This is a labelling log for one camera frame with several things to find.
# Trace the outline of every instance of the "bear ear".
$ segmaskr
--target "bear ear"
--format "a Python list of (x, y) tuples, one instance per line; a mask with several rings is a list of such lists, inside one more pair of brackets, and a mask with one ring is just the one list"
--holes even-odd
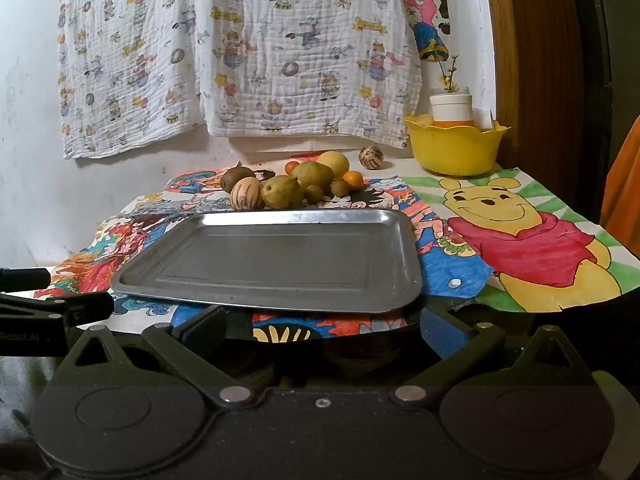
[(454, 189), (460, 189), (460, 183), (453, 178), (443, 178), (440, 181), (440, 187), (443, 187), (447, 191), (453, 191)]
[(504, 189), (516, 189), (520, 187), (520, 182), (514, 178), (494, 178), (489, 181), (489, 186), (503, 187)]

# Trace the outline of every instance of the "orange cloth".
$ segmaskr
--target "orange cloth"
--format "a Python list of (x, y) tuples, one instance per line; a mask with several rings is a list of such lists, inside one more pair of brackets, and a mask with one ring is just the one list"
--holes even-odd
[(609, 170), (600, 224), (640, 256), (640, 118)]

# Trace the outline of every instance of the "small orange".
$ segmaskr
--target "small orange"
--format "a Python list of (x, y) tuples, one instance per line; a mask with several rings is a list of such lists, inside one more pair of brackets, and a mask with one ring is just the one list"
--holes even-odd
[(354, 191), (359, 191), (364, 187), (364, 179), (359, 171), (347, 171), (342, 176), (342, 179), (349, 184), (349, 187)]
[(291, 174), (291, 172), (293, 171), (293, 168), (295, 168), (297, 165), (299, 165), (300, 163), (296, 160), (292, 160), (291, 162), (287, 162), (287, 165), (284, 167), (284, 172), (288, 175)]

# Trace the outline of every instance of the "striped melon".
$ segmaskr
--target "striped melon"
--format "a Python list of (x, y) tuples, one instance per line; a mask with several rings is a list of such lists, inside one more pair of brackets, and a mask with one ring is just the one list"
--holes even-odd
[(260, 191), (260, 181), (257, 178), (248, 176), (239, 180), (231, 190), (231, 207), (236, 211), (262, 209), (264, 201)]

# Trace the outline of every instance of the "gray fabric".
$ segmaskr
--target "gray fabric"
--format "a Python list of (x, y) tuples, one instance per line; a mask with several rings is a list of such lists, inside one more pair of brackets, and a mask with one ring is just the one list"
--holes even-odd
[(56, 364), (47, 357), (0, 357), (0, 444), (29, 436), (35, 401)]

